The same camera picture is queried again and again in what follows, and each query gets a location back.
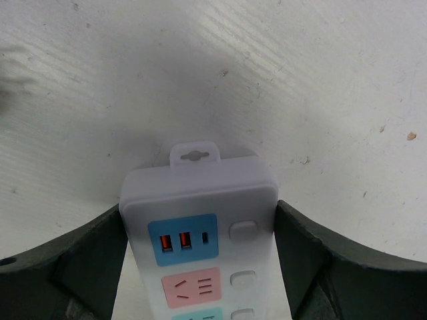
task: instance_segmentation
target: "power strip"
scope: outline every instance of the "power strip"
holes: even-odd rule
[[[127,174],[119,209],[156,320],[264,320],[278,186],[255,156],[175,145]]]

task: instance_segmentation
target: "white wall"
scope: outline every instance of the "white wall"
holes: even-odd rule
[[[211,139],[263,157],[313,220],[427,261],[426,14],[424,0],[0,1],[0,258],[96,217],[174,143]],[[272,291],[268,319],[289,319]],[[146,303],[129,252],[114,319],[150,320]]]

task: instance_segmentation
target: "outlet slot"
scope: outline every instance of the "outlet slot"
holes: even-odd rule
[[[148,232],[160,267],[218,256],[216,215],[152,221]]]
[[[189,232],[180,233],[179,239],[181,240],[181,249],[191,249],[191,237],[189,236]]]
[[[183,315],[176,315],[172,320],[223,320],[222,309],[206,309],[196,312],[185,313]]]
[[[163,252],[172,252],[172,241],[170,235],[161,235],[160,236],[161,250]]]
[[[161,283],[171,309],[217,301],[222,296],[218,268],[168,275]]]

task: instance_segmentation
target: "switch button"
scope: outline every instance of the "switch button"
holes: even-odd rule
[[[253,309],[242,309],[232,313],[232,320],[255,320]]]
[[[230,282],[233,289],[243,291],[255,285],[256,274],[254,271],[236,272],[232,275]]]
[[[258,237],[258,225],[254,220],[233,223],[230,227],[230,239],[235,243],[247,243]]]

